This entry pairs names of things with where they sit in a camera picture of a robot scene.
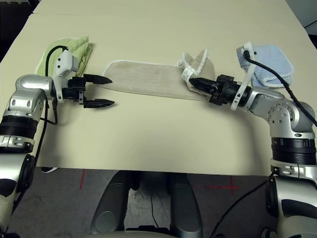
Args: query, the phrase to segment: wire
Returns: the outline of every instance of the wire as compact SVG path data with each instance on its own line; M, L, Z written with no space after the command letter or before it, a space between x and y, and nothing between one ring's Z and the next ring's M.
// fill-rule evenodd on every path
M57 124L58 124L58 117L57 117L57 99L54 99L54 100L53 100L52 105L53 105L53 112L54 112L55 122L53 122L53 121L51 121L51 120L48 120L48 119L45 119L45 118L41 118L41 120L47 121L49 124L52 124L52 125L57 125Z
M267 67L264 64L261 64L257 61L254 61L250 58L250 53L248 51L244 51L243 52L244 58L250 62L253 63L261 68L264 68L265 70L269 71L270 73L274 74L275 77L277 77L279 79L279 81L283 84L283 86L285 87L286 91L288 92L289 96L291 97L291 99L294 101L295 105L305 114L305 116L307 116L307 118L309 120L312 121L312 123L317 126L317 121L316 119L303 107L303 105L298 101L298 99L295 97L295 95L293 94L292 90L290 89L288 83L273 69Z
M50 57L53 54L53 52L57 49L62 49L64 51L64 50L67 50L67 47L66 46L55 46L54 48L52 48L49 51L48 55L46 56L46 62L45 62L45 76L46 77L49 75Z
M156 225L157 228L158 228L159 226L158 226L157 221L156 221L155 218L154 218L154 213L153 213L153 193L151 193L151 211L152 211L152 217L153 217L153 220L154 220L154 222L155 222L155 225Z
M274 172L272 172L270 174L270 176L268 178L271 178L274 175ZM264 182L260 183L258 186L256 186L255 188L253 188L252 190L250 190L249 192L245 193L244 195L242 195L238 200L236 200L226 211L225 213L222 215L221 219L217 222L216 226L214 227L210 238L213 238L214 235L217 232L218 227L220 226L221 222L223 221L223 219L228 215L228 213L239 203L241 202L243 199L245 199L247 196L251 195L252 193L254 193L255 191L257 191L258 189L260 189L261 187L263 187L266 184L267 180L265 180Z
M164 212L164 214L165 214L165 216L166 216L168 222L170 223L169 217L168 217L168 215L167 215L167 213L166 213L166 211L165 211L165 209L164 209L164 206L163 206L163 204L162 204L162 201L160 200L160 197L158 196L158 194L157 194L156 192L154 193L154 195L158 198L158 201L159 201L159 203L160 203L160 206L162 207L163 212Z
M55 46L48 53L48 55L46 57L46 64L45 64L45 76L49 75L49 62L50 62L50 57L51 57L52 53L55 50L60 49L60 48L62 48L63 51L67 50L66 46ZM38 149L37 149L36 155L35 155L35 165L36 165L36 163L38 161L38 158L39 158L39 155L40 155L41 146L42 146L42 143L43 143L43 139L44 139L44 135L45 135L45 131L46 131L46 127L47 127L48 123L53 124L53 125L56 125L58 123L58 120L57 120L57 100L56 99L53 100L52 105L53 105L53 112L54 112L55 122L52 122L52 121L48 120L49 102L48 102L48 100L45 100L45 114L44 114L44 118L41 118L41 120L44 121L44 125L43 125L41 138L40 138L40 141L39 141ZM23 190L21 190L18 198L14 201L13 208L12 208L12 213L15 211L15 209L19 205L19 203L22 200L22 197L24 196L25 192L26 192L26 189L24 188Z
M22 197L24 196L25 192L26 192L26 189L23 189L20 192L18 198L13 202L12 214L14 213L15 209L17 208L17 206L19 205L20 201L22 200Z

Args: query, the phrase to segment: cloth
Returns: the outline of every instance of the cloth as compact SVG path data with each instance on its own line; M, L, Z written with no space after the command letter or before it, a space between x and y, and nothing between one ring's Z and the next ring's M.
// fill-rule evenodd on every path
M275 45L254 46L254 51L257 52L256 61L264 64L275 70L282 78L291 84L293 81L292 74L294 67L288 60L284 52ZM259 87L284 87L283 84L272 73L257 66L252 78L253 86Z
M44 52L35 73L37 75L45 76L45 64L46 64L46 57L49 51L58 45L67 46L68 50L73 53L73 55L78 59L78 71L76 72L76 76L81 76L85 66L88 62L90 57L92 46L89 44L89 37L84 36L82 38L62 38L59 39L49 45L49 47ZM53 75L53 67L54 63L57 58L61 55L61 49L54 51L50 57L50 64L49 64L49 76Z
M200 60L202 60L200 56L193 59L190 55L186 55L186 62L193 65L193 67L199 65ZM111 79L113 83L100 86L122 92L205 101L205 96L188 90L186 83L182 80L183 61L184 57L175 66L116 60L111 62L103 73L103 76ZM208 69L201 71L204 72L206 77L214 79L212 63L210 62L208 66Z
M205 95L207 99L211 97L210 94L198 90L190 82L190 78L206 78L209 80L215 80L214 66L211 60L209 59L208 50L204 49L200 54L193 59L188 53L183 53L182 60L179 62L179 65L184 69L182 78L186 82L189 90Z

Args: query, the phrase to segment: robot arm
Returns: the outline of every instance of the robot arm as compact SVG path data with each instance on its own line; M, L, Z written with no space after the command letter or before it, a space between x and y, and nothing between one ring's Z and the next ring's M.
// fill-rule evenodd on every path
M189 79L194 87L211 95L209 102L221 106L235 100L240 85L233 77L221 75L217 81ZM317 160L312 122L281 93L247 87L238 106L265 119L272 141L273 176L266 188L266 207L279 217L278 236L317 235ZM304 108L315 117L306 103Z
M64 99L71 99L84 108L114 103L85 97L86 82L111 83L108 78L84 74L83 77L67 79L71 72L76 71L76 60L64 50L55 64L53 78L28 74L16 81L16 90L0 123L0 236L6 232L11 214L32 183L37 157L28 153L33 151L34 136L46 100L62 103Z

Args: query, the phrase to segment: gray carpet floor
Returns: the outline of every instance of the gray carpet floor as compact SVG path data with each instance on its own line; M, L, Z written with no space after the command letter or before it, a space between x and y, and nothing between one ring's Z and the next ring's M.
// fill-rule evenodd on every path
M13 214L9 231L22 238L80 238L90 233L90 223L104 189L116 171L58 169L44 174L36 168L34 181ZM189 174L200 207L204 237L225 210L264 177L212 176ZM143 180L140 189L130 191L126 228L154 225L151 215L151 191L154 217L160 227L169 227L170 199L160 173ZM227 238L257 238L264 227L276 229L277 220L265 209L264 188L238 204L220 225L218 232Z

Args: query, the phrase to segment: light blue towel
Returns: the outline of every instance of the light blue towel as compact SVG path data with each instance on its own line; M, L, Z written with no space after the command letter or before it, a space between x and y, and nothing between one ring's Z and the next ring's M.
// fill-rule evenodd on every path
M292 83L294 67L279 47L275 45L263 45L254 46L253 49L255 52L257 52L255 55L256 61L275 70L288 84ZM264 88L283 87L283 84L281 84L278 78L276 78L272 73L258 66L255 69L255 73L252 78L252 84L253 86Z

